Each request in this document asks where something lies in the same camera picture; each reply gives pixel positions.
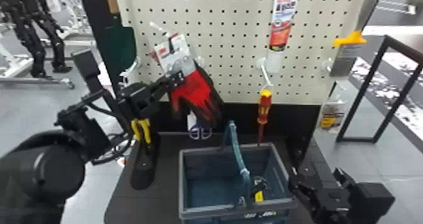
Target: caulk tube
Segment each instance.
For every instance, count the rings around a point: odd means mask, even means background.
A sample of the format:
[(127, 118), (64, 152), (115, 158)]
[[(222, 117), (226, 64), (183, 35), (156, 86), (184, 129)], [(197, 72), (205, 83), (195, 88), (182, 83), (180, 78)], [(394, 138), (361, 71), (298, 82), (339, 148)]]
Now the caulk tube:
[(298, 0), (274, 0), (271, 22), (271, 34), (266, 70), (269, 73), (279, 72), (286, 43), (290, 37), (292, 19), (295, 14)]

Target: basket handle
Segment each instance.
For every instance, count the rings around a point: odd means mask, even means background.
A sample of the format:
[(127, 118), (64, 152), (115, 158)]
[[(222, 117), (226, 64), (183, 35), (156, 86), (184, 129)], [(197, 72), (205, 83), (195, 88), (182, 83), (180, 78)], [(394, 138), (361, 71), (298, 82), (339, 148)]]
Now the basket handle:
[(239, 143), (238, 143), (237, 126), (235, 125), (235, 122), (233, 120), (230, 120), (228, 122), (228, 125), (226, 126), (220, 148), (223, 150), (227, 145), (228, 146), (232, 145), (232, 149), (234, 150), (238, 169), (239, 169), (240, 175), (242, 176), (242, 185), (241, 185), (240, 193), (236, 195), (236, 197), (234, 197), (235, 199), (234, 208), (237, 207), (239, 203), (239, 199), (241, 197), (244, 197), (247, 207), (250, 207), (252, 206), (252, 199), (250, 196), (251, 187), (252, 187), (250, 172), (245, 167), (244, 160), (242, 159), (242, 155), (241, 155), (241, 151), (239, 149)]

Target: black cable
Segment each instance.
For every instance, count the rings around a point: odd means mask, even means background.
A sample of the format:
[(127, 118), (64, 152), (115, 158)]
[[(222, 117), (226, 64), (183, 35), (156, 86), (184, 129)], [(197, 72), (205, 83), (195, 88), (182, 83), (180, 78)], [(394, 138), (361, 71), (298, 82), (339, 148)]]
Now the black cable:
[(131, 126), (129, 125), (129, 122), (122, 115), (114, 113), (112, 111), (108, 111), (108, 110), (103, 109), (103, 108), (99, 108), (98, 106), (94, 105), (93, 103), (89, 103), (88, 106), (95, 111), (104, 113), (104, 114), (109, 115), (109, 116), (113, 116), (117, 120), (122, 121), (123, 124), (125, 125), (126, 129), (127, 129), (127, 132), (128, 132), (128, 142), (120, 151), (113, 152), (113, 155), (111, 155), (110, 157), (92, 160), (91, 162), (93, 163), (93, 165), (100, 165), (100, 164), (104, 164), (104, 163), (107, 163), (107, 162), (111, 162), (112, 160), (115, 160), (115, 159), (121, 157), (128, 150), (128, 148), (131, 147), (131, 143), (132, 143), (133, 131), (132, 131)]

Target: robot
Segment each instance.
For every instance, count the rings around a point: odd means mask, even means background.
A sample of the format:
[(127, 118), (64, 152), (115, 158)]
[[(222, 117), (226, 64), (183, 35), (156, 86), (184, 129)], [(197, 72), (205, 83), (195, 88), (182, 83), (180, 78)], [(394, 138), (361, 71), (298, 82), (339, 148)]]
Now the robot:
[(6, 16), (4, 21), (11, 21), (14, 24), (13, 30), (16, 36), (34, 59), (30, 71), (32, 77), (51, 79), (44, 69), (45, 49), (32, 21), (47, 34), (52, 42), (53, 72), (67, 73), (72, 69), (65, 64), (64, 42), (57, 34), (57, 30), (63, 30), (53, 19), (46, 0), (0, 0), (0, 8)]

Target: clear plastic packaging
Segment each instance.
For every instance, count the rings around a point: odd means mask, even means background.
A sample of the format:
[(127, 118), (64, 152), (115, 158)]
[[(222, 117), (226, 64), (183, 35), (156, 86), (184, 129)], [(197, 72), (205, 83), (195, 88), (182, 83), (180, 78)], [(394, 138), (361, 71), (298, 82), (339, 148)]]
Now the clear plastic packaging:
[(346, 101), (339, 93), (333, 93), (322, 107), (318, 127), (329, 133), (339, 132), (346, 110)]

